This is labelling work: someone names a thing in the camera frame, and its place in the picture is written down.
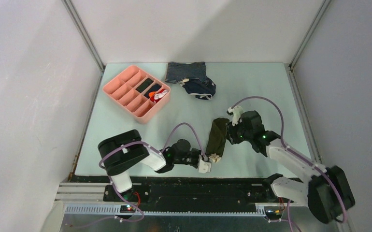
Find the grey striped folded underwear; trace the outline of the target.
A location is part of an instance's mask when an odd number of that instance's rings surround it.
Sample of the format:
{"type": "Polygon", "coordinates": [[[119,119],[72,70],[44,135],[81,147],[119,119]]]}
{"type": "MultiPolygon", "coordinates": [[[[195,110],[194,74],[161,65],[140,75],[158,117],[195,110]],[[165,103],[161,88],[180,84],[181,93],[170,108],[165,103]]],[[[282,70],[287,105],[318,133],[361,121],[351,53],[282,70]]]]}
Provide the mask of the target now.
{"type": "Polygon", "coordinates": [[[206,63],[193,62],[187,64],[169,62],[164,81],[166,83],[178,84],[185,79],[199,80],[206,84],[208,82],[208,77],[206,75],[206,63]]]}

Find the olive green underwear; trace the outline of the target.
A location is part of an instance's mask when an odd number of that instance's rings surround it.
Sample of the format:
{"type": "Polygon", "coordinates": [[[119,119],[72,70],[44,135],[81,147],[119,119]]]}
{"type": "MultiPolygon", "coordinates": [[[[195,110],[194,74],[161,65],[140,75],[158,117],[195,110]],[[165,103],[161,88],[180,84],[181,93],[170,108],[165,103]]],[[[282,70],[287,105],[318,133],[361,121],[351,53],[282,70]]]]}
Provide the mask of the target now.
{"type": "Polygon", "coordinates": [[[220,157],[223,156],[227,140],[227,124],[229,122],[230,120],[227,118],[216,118],[212,121],[208,143],[205,149],[207,154],[217,154],[220,157]]]}

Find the black rolled garment in tray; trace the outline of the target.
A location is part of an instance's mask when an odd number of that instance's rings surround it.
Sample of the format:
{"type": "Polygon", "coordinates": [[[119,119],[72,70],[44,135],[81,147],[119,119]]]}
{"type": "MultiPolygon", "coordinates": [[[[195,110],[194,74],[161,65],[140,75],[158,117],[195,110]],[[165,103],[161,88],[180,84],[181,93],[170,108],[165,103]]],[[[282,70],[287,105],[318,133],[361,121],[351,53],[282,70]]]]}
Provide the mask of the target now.
{"type": "Polygon", "coordinates": [[[142,93],[147,87],[149,87],[153,83],[153,80],[150,78],[146,78],[141,84],[138,85],[136,91],[142,93]]]}

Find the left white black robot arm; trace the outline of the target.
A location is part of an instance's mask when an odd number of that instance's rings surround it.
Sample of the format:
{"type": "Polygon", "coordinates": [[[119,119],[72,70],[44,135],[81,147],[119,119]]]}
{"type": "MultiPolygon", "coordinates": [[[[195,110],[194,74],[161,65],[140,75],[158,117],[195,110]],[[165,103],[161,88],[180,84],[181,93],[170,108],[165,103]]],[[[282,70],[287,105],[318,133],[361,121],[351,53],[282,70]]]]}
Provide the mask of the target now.
{"type": "Polygon", "coordinates": [[[137,130],[101,141],[98,150],[101,156],[99,166],[106,171],[116,188],[115,195],[122,201],[129,201],[134,195],[127,170],[137,163],[150,167],[158,174],[169,172],[176,165],[192,166],[204,174],[211,171],[212,163],[220,160],[217,154],[203,154],[201,150],[192,148],[185,139],[158,150],[142,141],[137,130]]]}

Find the navy blue underwear white trim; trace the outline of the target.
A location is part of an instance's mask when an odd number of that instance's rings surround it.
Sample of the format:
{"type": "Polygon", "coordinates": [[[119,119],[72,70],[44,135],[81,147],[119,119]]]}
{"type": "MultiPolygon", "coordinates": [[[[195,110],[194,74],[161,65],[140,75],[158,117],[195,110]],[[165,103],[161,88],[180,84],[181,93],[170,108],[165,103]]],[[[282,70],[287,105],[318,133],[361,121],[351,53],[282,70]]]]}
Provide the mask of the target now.
{"type": "Polygon", "coordinates": [[[210,78],[206,82],[202,82],[199,79],[189,79],[186,82],[182,82],[181,86],[187,94],[199,100],[212,100],[216,94],[216,84],[210,78]]]}

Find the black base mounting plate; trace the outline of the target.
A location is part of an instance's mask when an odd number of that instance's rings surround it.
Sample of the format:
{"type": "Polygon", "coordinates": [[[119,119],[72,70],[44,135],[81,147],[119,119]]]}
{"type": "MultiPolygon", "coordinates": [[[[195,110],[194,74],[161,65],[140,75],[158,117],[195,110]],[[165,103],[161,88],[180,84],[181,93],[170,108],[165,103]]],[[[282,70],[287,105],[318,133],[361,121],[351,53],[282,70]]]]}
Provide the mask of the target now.
{"type": "Polygon", "coordinates": [[[146,211],[254,212],[257,204],[279,206],[262,178],[133,177],[122,196],[146,211]]]}

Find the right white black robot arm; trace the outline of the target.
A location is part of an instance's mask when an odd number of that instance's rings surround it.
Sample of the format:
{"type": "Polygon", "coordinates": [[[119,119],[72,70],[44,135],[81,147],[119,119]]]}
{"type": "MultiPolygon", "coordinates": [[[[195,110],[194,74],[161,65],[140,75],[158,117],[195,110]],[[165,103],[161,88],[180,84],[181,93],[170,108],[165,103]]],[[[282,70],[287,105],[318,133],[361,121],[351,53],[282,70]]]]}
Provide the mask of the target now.
{"type": "Polygon", "coordinates": [[[355,198],[344,171],[334,165],[326,167],[294,148],[283,144],[281,135],[265,130],[257,111],[228,109],[232,121],[226,125],[226,139],[232,144],[249,142],[252,149],[290,170],[298,180],[273,174],[263,180],[262,196],[268,202],[279,198],[303,204],[313,216],[328,224],[355,206],[355,198]]]}

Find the pink divided organizer tray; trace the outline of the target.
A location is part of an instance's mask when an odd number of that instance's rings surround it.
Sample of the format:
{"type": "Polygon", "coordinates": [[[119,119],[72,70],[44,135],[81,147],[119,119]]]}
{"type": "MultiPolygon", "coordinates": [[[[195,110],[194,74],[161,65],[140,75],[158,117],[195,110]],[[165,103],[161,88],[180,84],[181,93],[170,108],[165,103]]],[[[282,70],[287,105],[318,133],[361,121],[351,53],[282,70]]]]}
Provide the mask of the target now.
{"type": "Polygon", "coordinates": [[[149,122],[171,98],[171,88],[168,85],[136,65],[130,65],[125,68],[105,84],[102,90],[113,102],[126,110],[141,124],[149,122]],[[152,79],[153,83],[142,93],[139,93],[136,88],[146,78],[152,79]],[[157,103],[153,103],[144,96],[145,92],[154,84],[161,85],[159,90],[169,90],[169,93],[157,103]]]}

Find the navy rolled garment in tray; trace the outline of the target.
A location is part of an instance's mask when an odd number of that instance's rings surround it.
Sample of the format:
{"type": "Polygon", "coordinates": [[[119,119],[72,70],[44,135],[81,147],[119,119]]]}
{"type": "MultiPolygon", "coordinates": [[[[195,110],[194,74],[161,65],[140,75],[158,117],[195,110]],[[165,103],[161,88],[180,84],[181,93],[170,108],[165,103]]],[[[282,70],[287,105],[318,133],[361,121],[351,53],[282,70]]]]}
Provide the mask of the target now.
{"type": "Polygon", "coordinates": [[[161,85],[154,84],[151,86],[144,94],[145,97],[150,98],[150,96],[154,95],[154,92],[158,91],[161,88],[161,85]]]}

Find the red white rolled garment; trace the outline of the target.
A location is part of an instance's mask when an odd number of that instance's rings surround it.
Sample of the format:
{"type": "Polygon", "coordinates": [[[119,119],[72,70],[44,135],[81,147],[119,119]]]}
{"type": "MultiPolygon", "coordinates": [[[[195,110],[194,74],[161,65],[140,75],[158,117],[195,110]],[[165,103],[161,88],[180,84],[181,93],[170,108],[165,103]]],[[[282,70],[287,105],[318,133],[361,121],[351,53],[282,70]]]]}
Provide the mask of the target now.
{"type": "Polygon", "coordinates": [[[159,102],[165,95],[169,93],[168,89],[161,89],[159,91],[152,91],[148,94],[150,101],[153,103],[159,102]]]}

